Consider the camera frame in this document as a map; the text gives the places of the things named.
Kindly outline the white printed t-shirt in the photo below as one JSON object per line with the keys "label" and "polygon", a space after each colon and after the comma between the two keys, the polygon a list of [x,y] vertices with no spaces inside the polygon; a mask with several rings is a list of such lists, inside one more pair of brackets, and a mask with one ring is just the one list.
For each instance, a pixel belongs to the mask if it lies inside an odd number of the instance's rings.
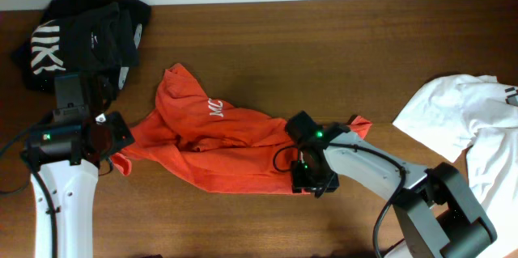
{"label": "white printed t-shirt", "polygon": [[453,163],[466,154],[469,187],[498,238],[483,257],[517,249],[517,88],[457,74],[423,85],[393,125]]}

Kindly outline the red orange t-shirt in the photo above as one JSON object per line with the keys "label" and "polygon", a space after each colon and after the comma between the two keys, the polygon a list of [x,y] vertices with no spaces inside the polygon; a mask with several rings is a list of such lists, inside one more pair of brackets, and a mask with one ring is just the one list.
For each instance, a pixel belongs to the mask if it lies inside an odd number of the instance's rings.
{"label": "red orange t-shirt", "polygon": [[135,161],[162,165],[212,193],[292,193],[296,159],[282,118],[210,98],[181,64],[163,73],[155,108],[131,128],[134,143],[111,157],[125,176]]}

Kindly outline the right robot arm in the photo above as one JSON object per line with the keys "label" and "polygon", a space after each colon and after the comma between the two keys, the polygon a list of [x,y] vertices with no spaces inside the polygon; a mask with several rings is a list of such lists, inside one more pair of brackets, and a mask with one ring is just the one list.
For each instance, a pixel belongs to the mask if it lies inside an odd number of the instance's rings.
{"label": "right robot arm", "polygon": [[403,238],[388,257],[476,257],[496,241],[495,226],[454,166],[406,162],[364,141],[351,127],[323,127],[306,112],[293,116],[285,130],[297,150],[293,192],[319,198],[337,190],[340,176],[346,176],[385,201],[372,233],[376,256],[382,255],[380,225],[390,209]]}

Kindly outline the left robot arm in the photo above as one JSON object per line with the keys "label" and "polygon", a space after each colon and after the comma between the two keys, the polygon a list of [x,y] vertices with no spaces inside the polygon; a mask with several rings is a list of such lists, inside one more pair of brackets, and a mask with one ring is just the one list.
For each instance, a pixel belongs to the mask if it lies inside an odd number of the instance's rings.
{"label": "left robot arm", "polygon": [[91,257],[100,164],[134,143],[111,83],[90,73],[54,79],[57,106],[30,128],[20,157],[36,203],[37,257]]}

